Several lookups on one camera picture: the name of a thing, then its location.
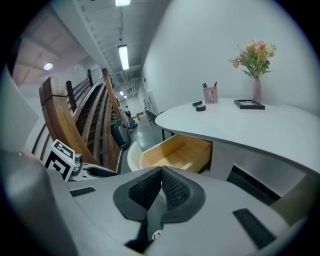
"person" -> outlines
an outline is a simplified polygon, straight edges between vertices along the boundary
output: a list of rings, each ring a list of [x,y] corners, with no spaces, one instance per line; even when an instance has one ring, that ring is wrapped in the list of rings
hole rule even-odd
[[[130,109],[128,108],[128,106],[125,106],[125,110],[124,110],[126,116],[128,117],[128,119],[131,119],[131,112]]]

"flower vase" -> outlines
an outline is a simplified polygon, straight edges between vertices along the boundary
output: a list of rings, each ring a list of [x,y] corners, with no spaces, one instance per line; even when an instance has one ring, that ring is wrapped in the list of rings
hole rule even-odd
[[[261,103],[261,84],[259,78],[253,79],[252,100],[258,104]]]

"picture frame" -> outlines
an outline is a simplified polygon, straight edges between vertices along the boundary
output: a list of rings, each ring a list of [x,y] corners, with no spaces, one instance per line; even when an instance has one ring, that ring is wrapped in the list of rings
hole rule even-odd
[[[241,110],[264,110],[266,108],[264,105],[257,103],[252,99],[234,99],[233,102]]]

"wooden drawer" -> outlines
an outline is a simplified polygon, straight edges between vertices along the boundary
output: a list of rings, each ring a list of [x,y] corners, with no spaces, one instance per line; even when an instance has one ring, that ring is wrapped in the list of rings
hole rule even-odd
[[[176,134],[143,152],[140,168],[170,166],[198,173],[211,158],[212,142]]]

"fluorescent light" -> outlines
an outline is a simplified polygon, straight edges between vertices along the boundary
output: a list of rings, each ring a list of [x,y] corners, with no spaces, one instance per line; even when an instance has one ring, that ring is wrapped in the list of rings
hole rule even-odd
[[[53,68],[54,65],[52,65],[52,63],[47,63],[43,66],[43,69],[44,70],[50,70]]]
[[[129,61],[128,61],[128,47],[127,47],[127,45],[125,44],[125,45],[118,46],[118,51],[119,51],[119,55],[120,55],[122,69],[128,70],[129,69]]]
[[[115,0],[114,4],[115,6],[119,7],[119,6],[128,6],[130,5],[131,0]]]

